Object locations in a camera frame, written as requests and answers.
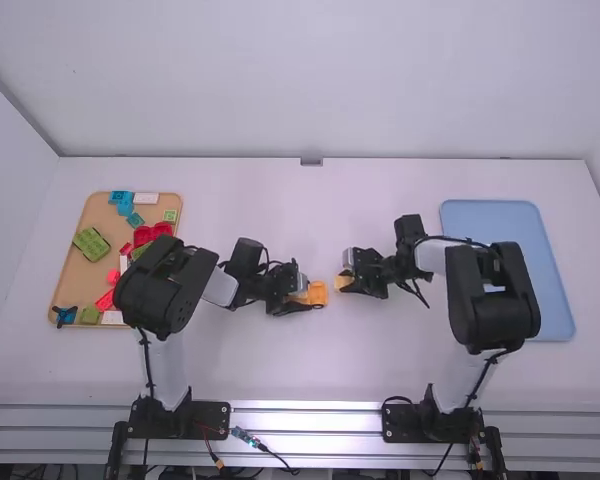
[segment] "blue tray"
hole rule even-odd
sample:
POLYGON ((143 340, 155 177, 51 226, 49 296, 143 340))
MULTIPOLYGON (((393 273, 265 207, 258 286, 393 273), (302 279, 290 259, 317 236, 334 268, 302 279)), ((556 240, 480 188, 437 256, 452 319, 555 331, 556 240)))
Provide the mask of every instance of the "blue tray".
POLYGON ((576 327, 538 208, 518 200, 447 200, 440 207, 442 230, 450 237, 482 243, 520 244, 540 305, 542 326, 535 340, 566 342, 576 327))

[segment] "yellow object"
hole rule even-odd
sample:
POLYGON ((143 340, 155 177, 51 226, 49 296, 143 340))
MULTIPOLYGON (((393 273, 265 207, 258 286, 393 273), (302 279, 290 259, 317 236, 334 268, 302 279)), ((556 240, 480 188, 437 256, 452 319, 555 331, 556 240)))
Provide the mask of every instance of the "yellow object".
POLYGON ((322 305, 329 303, 327 284, 324 282, 311 282, 309 289, 302 295, 291 295, 287 300, 301 303, 303 305, 322 305))
POLYGON ((344 287, 351 285, 355 279, 349 275, 338 275, 335 279, 334 286, 337 291, 342 290, 344 287))

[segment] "metal frame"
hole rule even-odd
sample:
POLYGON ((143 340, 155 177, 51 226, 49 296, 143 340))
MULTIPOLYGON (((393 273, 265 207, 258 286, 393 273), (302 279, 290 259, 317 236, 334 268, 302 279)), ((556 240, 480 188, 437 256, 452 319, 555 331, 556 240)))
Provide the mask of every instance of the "metal frame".
MULTIPOLYGON (((446 445, 386 444, 373 402, 233 401, 231 424, 256 434, 299 468, 435 468, 446 445)), ((129 408, 114 405, 0 405, 0 462, 106 463, 113 424, 129 408)), ((600 412, 491 411, 510 470, 600 472, 600 412)), ((123 463, 142 462, 143 440, 129 440, 123 463)), ((227 465, 278 467, 276 459, 234 438, 214 442, 227 465)), ((465 469, 455 446, 447 469, 465 469)), ((210 466, 204 443, 152 440, 151 465, 210 466)))

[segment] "cork board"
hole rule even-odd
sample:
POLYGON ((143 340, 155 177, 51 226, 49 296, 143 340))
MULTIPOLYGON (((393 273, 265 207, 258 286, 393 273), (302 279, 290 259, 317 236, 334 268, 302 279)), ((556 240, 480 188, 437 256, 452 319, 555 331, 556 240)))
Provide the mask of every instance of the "cork board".
MULTIPOLYGON (((127 223, 125 217, 118 215, 115 205, 109 205, 109 194, 110 192, 96 192, 87 198, 76 233, 88 227, 95 227, 109 243, 111 249, 101 260, 92 263, 77 247, 73 244, 69 245, 69 252, 47 312, 47 318, 54 326, 57 314, 51 310, 51 307, 56 305, 60 308, 68 308, 75 305, 78 307, 76 321, 73 324, 65 324, 62 328, 125 328, 120 325, 100 325, 99 323, 97 325, 81 325, 78 323, 82 309, 95 303, 112 288, 107 283, 107 273, 111 269, 119 269, 120 248, 127 242, 133 243, 133 228, 127 223)), ((133 211, 144 219, 145 225, 153 226, 162 221, 165 210, 178 211, 177 222, 173 225, 175 235, 182 212, 182 200, 179 195, 160 193, 157 204, 134 205, 133 211)))

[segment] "red toy piece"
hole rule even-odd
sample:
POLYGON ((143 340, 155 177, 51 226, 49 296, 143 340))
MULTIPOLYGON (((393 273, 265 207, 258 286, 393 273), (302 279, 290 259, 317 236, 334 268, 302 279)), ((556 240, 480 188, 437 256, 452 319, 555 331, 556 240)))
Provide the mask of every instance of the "red toy piece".
POLYGON ((105 293, 102 297, 98 299, 96 302, 96 308, 101 312, 105 310, 113 310, 113 288, 105 293))
POLYGON ((129 255, 131 253, 131 250, 133 250, 133 245, 127 242, 120 249, 120 255, 129 255))
POLYGON ((153 240, 160 235, 169 235, 170 237, 173 237, 173 227, 168 222, 158 222, 153 226, 153 235, 153 240))
POLYGON ((153 242, 160 235, 169 235, 173 237, 173 227, 167 222, 158 222, 153 227, 143 225, 133 231, 134 248, 141 247, 149 242, 153 242))
POLYGON ((109 285, 115 285, 118 283, 118 280, 120 280, 120 272, 115 268, 109 270, 109 273, 107 273, 107 283, 109 285))
POLYGON ((140 227, 137 227, 133 231, 133 247, 134 248, 141 247, 145 243, 149 243, 151 240, 153 240, 151 227, 142 225, 140 227))

